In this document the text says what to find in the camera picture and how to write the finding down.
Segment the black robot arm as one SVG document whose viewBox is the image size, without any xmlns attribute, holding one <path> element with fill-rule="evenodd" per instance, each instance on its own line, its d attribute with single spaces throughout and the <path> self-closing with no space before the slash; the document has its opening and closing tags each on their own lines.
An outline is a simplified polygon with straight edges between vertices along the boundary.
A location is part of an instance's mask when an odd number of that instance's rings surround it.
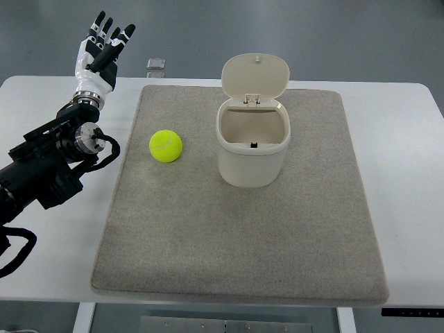
<svg viewBox="0 0 444 333">
<path fill-rule="evenodd" d="M 25 141 L 10 150 L 12 163 L 1 170 L 1 252 L 9 249 L 10 237 L 26 243 L 1 268 L 2 277 L 15 272 L 37 243 L 33 232 L 9 223 L 35 200 L 46 210 L 63 204 L 82 191 L 84 174 L 119 157 L 120 145 L 96 124 L 102 105 L 97 93 L 76 92 L 54 120 L 26 133 Z"/>
</svg>

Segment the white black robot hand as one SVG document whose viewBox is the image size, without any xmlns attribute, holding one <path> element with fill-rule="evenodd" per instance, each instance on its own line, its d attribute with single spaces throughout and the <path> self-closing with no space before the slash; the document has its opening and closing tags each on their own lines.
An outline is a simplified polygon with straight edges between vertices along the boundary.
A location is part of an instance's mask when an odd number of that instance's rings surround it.
<svg viewBox="0 0 444 333">
<path fill-rule="evenodd" d="M 136 26 L 110 29 L 113 19 L 100 12 L 80 43 L 75 66 L 76 91 L 91 93 L 100 99 L 112 92 L 117 80 L 117 60 Z"/>
</svg>

